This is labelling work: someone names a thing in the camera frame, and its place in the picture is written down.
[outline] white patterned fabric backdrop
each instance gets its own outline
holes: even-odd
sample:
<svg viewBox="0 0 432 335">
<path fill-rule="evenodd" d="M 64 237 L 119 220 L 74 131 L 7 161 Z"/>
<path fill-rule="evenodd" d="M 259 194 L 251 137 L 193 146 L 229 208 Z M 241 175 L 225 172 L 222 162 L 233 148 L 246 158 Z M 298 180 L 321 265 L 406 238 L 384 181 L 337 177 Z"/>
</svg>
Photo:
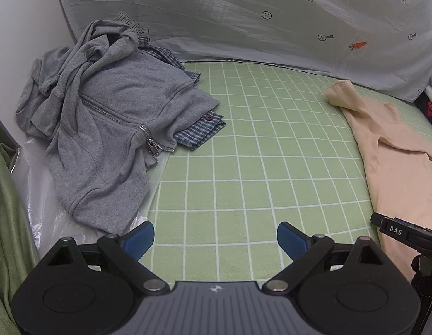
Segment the white patterned fabric backdrop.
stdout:
<svg viewBox="0 0 432 335">
<path fill-rule="evenodd" d="M 124 20 L 181 61 L 257 61 L 414 101 L 432 77 L 432 0 L 61 0 L 79 37 Z"/>
</svg>

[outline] gray hoodie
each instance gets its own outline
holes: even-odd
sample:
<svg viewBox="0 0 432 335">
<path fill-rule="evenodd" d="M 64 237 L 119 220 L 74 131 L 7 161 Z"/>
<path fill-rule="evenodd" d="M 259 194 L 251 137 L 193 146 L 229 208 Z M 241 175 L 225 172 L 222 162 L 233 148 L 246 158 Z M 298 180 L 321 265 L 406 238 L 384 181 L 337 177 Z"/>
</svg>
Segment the gray hoodie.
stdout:
<svg viewBox="0 0 432 335">
<path fill-rule="evenodd" d="M 90 23 L 74 48 L 35 60 L 16 111 L 21 129 L 52 140 L 45 157 L 66 211 L 117 234 L 145 197 L 158 152 L 218 104 L 137 45 L 125 24 Z"/>
</svg>

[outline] carrot print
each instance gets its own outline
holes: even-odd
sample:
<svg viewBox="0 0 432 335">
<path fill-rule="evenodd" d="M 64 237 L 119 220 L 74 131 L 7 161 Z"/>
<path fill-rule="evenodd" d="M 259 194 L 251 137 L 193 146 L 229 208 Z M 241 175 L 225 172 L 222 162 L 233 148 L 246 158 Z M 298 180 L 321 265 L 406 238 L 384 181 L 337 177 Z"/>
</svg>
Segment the carrot print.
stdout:
<svg viewBox="0 0 432 335">
<path fill-rule="evenodd" d="M 365 46 L 367 43 L 363 42 L 363 43 L 354 43 L 349 45 L 349 48 L 351 48 L 352 51 L 354 51 L 354 49 L 360 49 L 362 46 Z"/>
</svg>

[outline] metal zipper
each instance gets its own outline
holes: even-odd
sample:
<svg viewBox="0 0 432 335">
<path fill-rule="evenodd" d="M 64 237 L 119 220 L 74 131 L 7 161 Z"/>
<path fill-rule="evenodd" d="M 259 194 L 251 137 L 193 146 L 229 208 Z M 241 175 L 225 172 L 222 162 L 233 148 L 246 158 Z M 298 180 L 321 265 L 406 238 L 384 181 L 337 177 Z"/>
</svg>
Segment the metal zipper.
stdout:
<svg viewBox="0 0 432 335">
<path fill-rule="evenodd" d="M 149 130 L 149 128 L 147 128 L 145 125 L 141 125 L 141 124 L 131 124 L 129 122 L 123 121 L 122 119 L 119 119 L 117 117 L 115 117 L 114 115 L 110 114 L 109 112 L 106 112 L 104 109 L 101 109 L 100 107 L 96 106 L 95 104 L 81 98 L 81 101 L 83 102 L 83 104 L 92 109 L 95 112 L 100 113 L 101 115 L 111 119 L 112 121 L 120 124 L 120 125 L 124 125 L 124 126 L 136 126 L 139 130 L 141 130 L 141 132 L 143 132 L 144 136 L 146 137 L 146 146 L 148 148 L 148 151 L 154 156 L 156 157 L 160 151 L 168 151 L 168 152 L 174 152 L 173 149 L 164 147 L 160 144 L 158 144 L 157 142 L 155 142 L 153 140 L 153 137 L 151 135 L 151 132 Z"/>
</svg>

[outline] zipper pull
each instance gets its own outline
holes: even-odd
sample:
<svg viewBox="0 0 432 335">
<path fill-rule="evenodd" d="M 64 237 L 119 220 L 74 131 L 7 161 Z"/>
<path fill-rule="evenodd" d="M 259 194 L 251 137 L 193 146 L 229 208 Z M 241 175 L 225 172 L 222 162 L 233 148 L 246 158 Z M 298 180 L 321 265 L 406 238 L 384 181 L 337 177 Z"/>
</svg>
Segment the zipper pull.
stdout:
<svg viewBox="0 0 432 335">
<path fill-rule="evenodd" d="M 159 150 L 157 149 L 157 146 L 152 138 L 148 138 L 146 140 L 146 144 L 148 146 L 148 149 L 153 153 L 154 156 L 157 156 L 159 154 Z"/>
</svg>

